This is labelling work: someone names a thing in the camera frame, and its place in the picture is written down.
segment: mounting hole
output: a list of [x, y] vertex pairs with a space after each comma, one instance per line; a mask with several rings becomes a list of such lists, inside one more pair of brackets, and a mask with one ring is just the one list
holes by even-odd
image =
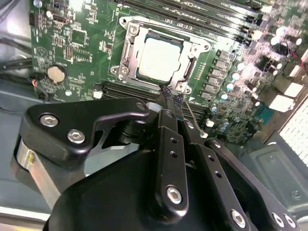
[[208, 155], [207, 157], [210, 159], [210, 161], [215, 161], [215, 159], [211, 155]]
[[141, 110], [145, 110], [145, 106], [142, 103], [136, 103], [137, 107]]
[[166, 115], [170, 118], [173, 118], [173, 114], [170, 111], [166, 111]]
[[173, 142], [173, 143], [177, 143], [177, 142], [178, 142], [178, 140], [175, 139], [175, 138], [173, 138], [173, 137], [171, 137], [170, 140], [171, 140], [171, 142]]
[[218, 171], [215, 171], [215, 174], [217, 177], [222, 178], [222, 175]]
[[174, 158], [177, 158], [177, 157], [178, 157], [178, 154], [176, 154], [176, 152], [174, 152], [174, 151], [171, 151], [171, 152], [170, 152], [170, 155], [171, 155], [172, 157], [174, 157]]

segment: red wire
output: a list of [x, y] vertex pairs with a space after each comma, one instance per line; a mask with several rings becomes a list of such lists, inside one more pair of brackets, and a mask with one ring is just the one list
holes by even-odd
[[38, 82], [37, 82], [35, 79], [33, 79], [33, 80], [32, 80], [32, 85], [33, 85], [34, 87], [37, 87], [37, 86], [38, 86]]
[[295, 57], [295, 58], [297, 58], [297, 59], [299, 59], [300, 60], [300, 64], [302, 65], [302, 67], [304, 68], [304, 70], [306, 69], [306, 67], [305, 67], [305, 64], [304, 64], [304, 61], [303, 60], [301, 60], [300, 59], [300, 57], [294, 52], [294, 51], [291, 51], [291, 54]]

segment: green circuit board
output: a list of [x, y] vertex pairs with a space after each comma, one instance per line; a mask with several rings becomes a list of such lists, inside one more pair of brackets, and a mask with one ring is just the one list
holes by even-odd
[[[185, 95], [186, 100], [200, 113], [199, 120], [202, 120], [203, 110], [213, 104], [217, 106], [218, 121], [210, 135], [224, 133], [230, 142], [242, 143], [245, 141], [245, 126], [249, 121], [262, 119], [263, 123], [267, 123], [274, 111], [264, 105], [259, 108], [254, 107], [250, 102], [251, 96], [247, 94], [246, 83], [250, 81], [258, 86], [256, 92], [258, 94], [272, 85], [276, 76], [260, 73], [255, 67], [262, 55], [271, 53], [270, 46], [266, 41], [253, 41], [254, 45], [250, 47], [244, 42], [239, 42], [239, 38], [246, 39], [241, 30], [243, 26], [262, 30], [263, 34], [266, 34], [269, 26], [252, 24], [245, 20], [240, 20], [241, 26], [228, 23], [238, 20], [238, 18], [233, 19], [238, 16], [231, 12], [239, 9], [241, 16], [254, 18], [258, 18], [261, 12], [256, 13], [247, 7], [241, 8], [238, 4], [226, 0], [216, 1], [214, 4], [208, 1], [209, 4], [204, 7], [196, 1], [186, 0], [128, 0], [125, 3], [112, 0], [44, 0], [42, 7], [37, 8], [33, 5], [33, 1], [30, 1], [33, 70], [47, 73], [49, 67], [58, 65], [65, 69], [67, 75], [65, 80], [58, 84], [48, 78], [39, 82], [55, 100], [61, 102], [93, 100], [94, 86], [106, 81], [112, 83], [114, 88], [119, 86], [113, 97], [130, 96], [124, 92], [133, 90], [144, 94], [159, 94], [158, 90], [149, 89], [145, 85], [123, 82], [111, 73], [111, 68], [119, 65], [121, 61], [127, 33], [119, 21], [122, 17], [137, 15], [176, 26], [205, 38], [210, 44], [209, 51], [201, 53], [194, 64], [187, 83], [191, 92]], [[294, 36], [305, 34], [307, 27], [305, 7], [301, 7], [298, 1], [287, 1], [283, 4], [289, 7], [286, 9], [273, 7], [267, 13], [270, 17], [267, 23], [270, 24], [272, 20], [272, 25], [285, 25], [287, 33]], [[218, 59], [220, 51], [230, 56], [223, 59], [223, 63], [218, 67], [216, 62], [221, 61]], [[280, 59], [283, 65], [289, 61], [295, 62], [291, 58], [275, 57], [275, 54], [271, 56]], [[234, 81], [231, 73], [237, 71], [235, 66], [237, 62], [243, 62], [245, 69], [241, 71], [241, 78]], [[213, 76], [213, 69], [219, 70], [222, 74]], [[215, 81], [209, 82], [210, 77], [214, 77]], [[234, 90], [226, 89], [226, 83], [229, 82], [235, 86]], [[205, 90], [207, 85], [210, 86], [210, 90]], [[222, 100], [222, 93], [228, 95], [227, 100]], [[225, 119], [229, 125], [222, 131], [220, 125]]]

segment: black cable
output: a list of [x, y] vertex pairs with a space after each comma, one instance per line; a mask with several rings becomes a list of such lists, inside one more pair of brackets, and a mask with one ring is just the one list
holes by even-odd
[[10, 4], [13, 0], [1, 0], [0, 2], [0, 11], [2, 11], [8, 4]]
[[12, 39], [9, 38], [0, 38], [0, 44], [8, 45], [10, 47], [14, 47], [24, 53], [32, 54], [31, 48], [25, 45], [22, 45]]
[[20, 0], [12, 0], [6, 10], [0, 15], [0, 24], [9, 16], [12, 10], [18, 5]]
[[0, 72], [9, 71], [9, 70], [27, 69], [27, 68], [32, 68], [32, 67], [33, 67], [32, 58], [11, 60], [11, 61], [0, 64]]
[[22, 115], [23, 113], [25, 113], [24, 111], [11, 111], [11, 110], [5, 109], [1, 106], [0, 106], [0, 112], [6, 113], [6, 114], [11, 114], [11, 115]]

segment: cable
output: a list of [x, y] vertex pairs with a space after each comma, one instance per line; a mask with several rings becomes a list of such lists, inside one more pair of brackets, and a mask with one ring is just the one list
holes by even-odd
[[0, 11], [2, 11], [8, 4], [10, 4], [12, 0], [1, 0], [0, 2]]
[[0, 106], [0, 112], [6, 113], [6, 114], [11, 114], [11, 115], [22, 115], [23, 113], [25, 113], [24, 111], [11, 111], [11, 110], [5, 109], [1, 106]]
[[8, 8], [0, 15], [0, 24], [9, 16], [12, 10], [18, 5], [20, 0], [11, 0]]
[[195, 115], [193, 114], [193, 111], [192, 111], [191, 107], [189, 106], [189, 103], [186, 101], [186, 99], [184, 99], [184, 101], [185, 101], [185, 103], [186, 103], [186, 105], [187, 105], [187, 107], [188, 107], [188, 110], [189, 110], [190, 113], [192, 114], [192, 119], [193, 119], [193, 122], [194, 122], [196, 128], [199, 130], [200, 134], [203, 135], [203, 134], [204, 134], [204, 131], [202, 131], [202, 129], [199, 127], [198, 122], [197, 122], [197, 119], [196, 119]]
[[9, 38], [0, 38], [0, 44], [4, 44], [4, 45], [8, 45], [10, 47], [14, 47], [24, 53], [27, 53], [27, 54], [32, 54], [32, 50], [30, 47], [27, 47], [25, 45], [22, 45], [12, 39], [9, 39]]

